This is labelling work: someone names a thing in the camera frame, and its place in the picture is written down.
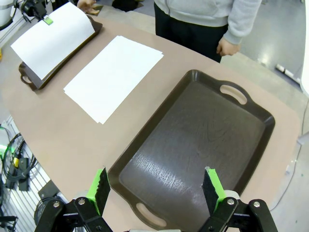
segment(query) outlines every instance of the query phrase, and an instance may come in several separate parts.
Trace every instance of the bolt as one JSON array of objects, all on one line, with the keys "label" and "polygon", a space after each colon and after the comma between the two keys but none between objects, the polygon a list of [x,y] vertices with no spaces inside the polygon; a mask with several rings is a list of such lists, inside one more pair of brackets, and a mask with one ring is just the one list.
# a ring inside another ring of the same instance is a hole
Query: bolt
[{"label": "bolt", "polygon": [[227,203],[230,204],[230,205],[233,205],[235,202],[234,202],[233,199],[228,199],[228,200],[227,200]]},{"label": "bolt", "polygon": [[80,205],[85,204],[85,200],[84,200],[84,199],[80,199],[80,200],[78,201],[78,204],[80,204]]},{"label": "bolt", "polygon": [[59,207],[60,206],[60,204],[59,204],[59,202],[54,202],[54,205],[53,205],[55,208],[57,208],[57,207]]},{"label": "bolt", "polygon": [[259,203],[259,202],[254,202],[253,205],[254,205],[256,208],[260,207],[260,203]]}]

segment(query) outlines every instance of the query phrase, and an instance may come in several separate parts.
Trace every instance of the sleeve cuff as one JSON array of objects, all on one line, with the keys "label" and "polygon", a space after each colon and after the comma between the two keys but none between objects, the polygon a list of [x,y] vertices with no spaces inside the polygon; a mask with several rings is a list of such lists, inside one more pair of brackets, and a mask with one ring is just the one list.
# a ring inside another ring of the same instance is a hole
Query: sleeve cuff
[{"label": "sleeve cuff", "polygon": [[238,37],[233,35],[230,30],[227,30],[227,32],[223,35],[223,37],[229,41],[231,44],[240,44],[242,37]]}]

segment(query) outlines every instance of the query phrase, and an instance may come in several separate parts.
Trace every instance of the sweatshirt sleeve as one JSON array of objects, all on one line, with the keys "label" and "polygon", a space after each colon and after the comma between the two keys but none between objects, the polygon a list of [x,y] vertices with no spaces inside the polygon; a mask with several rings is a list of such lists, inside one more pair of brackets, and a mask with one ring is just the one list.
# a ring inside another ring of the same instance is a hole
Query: sweatshirt sleeve
[{"label": "sweatshirt sleeve", "polygon": [[224,38],[232,44],[239,44],[251,30],[262,0],[234,0],[228,16],[228,30]]}]

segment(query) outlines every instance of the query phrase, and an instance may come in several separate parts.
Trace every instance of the sheet of paper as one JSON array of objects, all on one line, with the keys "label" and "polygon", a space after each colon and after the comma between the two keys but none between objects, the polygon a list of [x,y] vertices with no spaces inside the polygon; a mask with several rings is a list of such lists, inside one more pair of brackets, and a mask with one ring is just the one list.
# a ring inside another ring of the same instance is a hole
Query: sheet of paper
[{"label": "sheet of paper", "polygon": [[94,33],[86,14],[70,2],[49,17],[51,25],[40,21],[12,44],[12,49],[41,79]]},{"label": "sheet of paper", "polygon": [[68,83],[65,93],[104,124],[162,57],[160,51],[117,36]]}]

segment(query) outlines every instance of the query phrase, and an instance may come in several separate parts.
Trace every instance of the person's left hand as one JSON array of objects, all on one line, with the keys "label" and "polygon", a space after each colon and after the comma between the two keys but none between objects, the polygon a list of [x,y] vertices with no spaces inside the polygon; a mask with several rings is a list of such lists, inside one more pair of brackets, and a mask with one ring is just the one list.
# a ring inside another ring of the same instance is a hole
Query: person's left hand
[{"label": "person's left hand", "polygon": [[93,11],[92,5],[96,2],[95,0],[79,0],[77,7],[86,13],[91,13]]},{"label": "person's left hand", "polygon": [[227,41],[224,37],[219,41],[217,47],[217,54],[220,54],[222,57],[226,55],[234,55],[235,53],[239,52],[240,44],[232,44]]}]

